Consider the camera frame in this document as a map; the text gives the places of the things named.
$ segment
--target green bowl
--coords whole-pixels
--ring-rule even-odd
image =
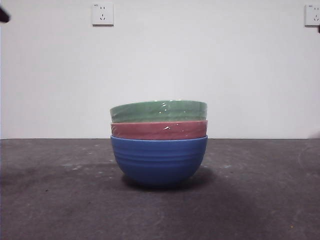
[[[145,101],[110,109],[113,123],[173,122],[206,120],[207,104],[200,101]]]

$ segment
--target stacked bowls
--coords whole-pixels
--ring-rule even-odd
[[[121,170],[147,186],[170,186],[191,177],[207,145],[207,104],[164,100],[110,110],[111,142]]]

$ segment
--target white wall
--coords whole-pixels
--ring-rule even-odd
[[[90,0],[1,2],[3,139],[107,138],[111,107],[163,99],[207,102],[211,138],[320,132],[309,1],[114,0],[114,27]]]

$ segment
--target black object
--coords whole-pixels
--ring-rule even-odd
[[[10,21],[10,15],[0,6],[0,22],[7,23]]]

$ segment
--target bowl rim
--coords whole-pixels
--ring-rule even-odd
[[[190,121],[138,121],[138,122],[111,122],[111,125],[155,125],[155,124],[197,124],[197,123],[206,123],[208,120],[190,120]]]
[[[131,103],[117,105],[117,106],[112,107],[110,109],[110,112],[113,111],[116,108],[119,108],[119,107],[127,107],[127,106],[130,106],[130,105],[149,104],[149,103],[156,103],[156,102],[193,102],[193,103],[204,104],[207,107],[207,104],[205,102],[203,102],[203,101],[183,100],[183,99],[177,99],[177,100],[153,100],[153,101],[138,101],[138,102],[131,102]]]
[[[193,141],[201,141],[208,139],[208,135],[199,138],[191,138],[191,139],[175,139],[175,140],[142,140],[142,139],[128,139],[128,138],[121,138],[116,136],[110,136],[110,139],[125,141],[125,142],[141,142],[141,143],[168,143],[168,142],[193,142]]]

